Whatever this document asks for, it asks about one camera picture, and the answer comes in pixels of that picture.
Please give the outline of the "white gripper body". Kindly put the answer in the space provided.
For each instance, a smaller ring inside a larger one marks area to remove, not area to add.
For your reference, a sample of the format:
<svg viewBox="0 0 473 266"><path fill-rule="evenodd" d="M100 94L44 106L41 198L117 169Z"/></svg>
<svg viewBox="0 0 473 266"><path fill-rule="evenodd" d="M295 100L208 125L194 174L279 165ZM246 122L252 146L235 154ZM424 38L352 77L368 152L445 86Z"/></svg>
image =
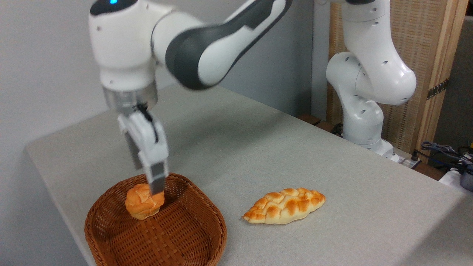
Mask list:
<svg viewBox="0 0 473 266"><path fill-rule="evenodd" d="M144 113L136 111L128 116L118 116L120 129L129 133L137 147L146 155L157 156L158 153L169 153L167 138L160 121L152 115L145 116Z"/></svg>

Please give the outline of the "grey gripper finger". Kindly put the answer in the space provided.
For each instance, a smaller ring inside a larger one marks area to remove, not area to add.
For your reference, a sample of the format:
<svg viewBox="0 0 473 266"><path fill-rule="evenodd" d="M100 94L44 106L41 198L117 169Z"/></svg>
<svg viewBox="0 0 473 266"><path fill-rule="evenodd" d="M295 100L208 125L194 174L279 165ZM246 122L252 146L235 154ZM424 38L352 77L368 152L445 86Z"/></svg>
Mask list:
<svg viewBox="0 0 473 266"><path fill-rule="evenodd" d="M169 175L169 153L158 153L157 156L146 155L140 151L140 162L149 184L150 195L164 192L165 178Z"/></svg>
<svg viewBox="0 0 473 266"><path fill-rule="evenodd" d="M142 163L140 161L140 158L138 156L138 153L140 152L140 149L137 147L135 144L133 138L130 136L129 133L125 133L125 139L129 148L130 156L132 158L132 162L135 166L136 170L139 170L142 168Z"/></svg>

